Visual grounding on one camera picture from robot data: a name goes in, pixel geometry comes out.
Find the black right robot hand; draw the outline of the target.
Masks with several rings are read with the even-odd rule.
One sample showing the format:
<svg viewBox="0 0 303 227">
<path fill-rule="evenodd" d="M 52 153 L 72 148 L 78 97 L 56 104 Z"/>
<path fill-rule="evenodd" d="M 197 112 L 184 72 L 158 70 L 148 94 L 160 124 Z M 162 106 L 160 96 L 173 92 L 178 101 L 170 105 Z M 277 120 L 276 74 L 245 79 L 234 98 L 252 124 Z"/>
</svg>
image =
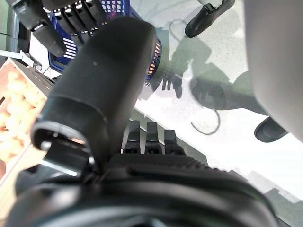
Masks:
<svg viewBox="0 0 303 227">
<path fill-rule="evenodd" d="M 7 4 L 23 26 L 56 57 L 62 57 L 66 47 L 46 10 L 57 13 L 57 19 L 69 29 L 69 34 L 90 32 L 107 22 L 99 0 L 8 0 Z"/>
</svg>

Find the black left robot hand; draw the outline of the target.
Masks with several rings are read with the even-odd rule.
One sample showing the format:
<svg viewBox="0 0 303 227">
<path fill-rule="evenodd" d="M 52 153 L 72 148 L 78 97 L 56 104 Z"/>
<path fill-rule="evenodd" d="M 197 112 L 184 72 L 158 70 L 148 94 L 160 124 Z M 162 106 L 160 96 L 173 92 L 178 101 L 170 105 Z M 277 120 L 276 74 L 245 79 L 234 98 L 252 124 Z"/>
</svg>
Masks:
<svg viewBox="0 0 303 227">
<path fill-rule="evenodd" d="M 152 61 L 156 32 L 121 17 L 101 27 L 51 89 L 30 138 L 46 151 L 18 174 L 8 227 L 277 227 L 268 199 L 242 177 L 185 154 L 157 124 L 140 153 L 131 111 Z"/>
</svg>

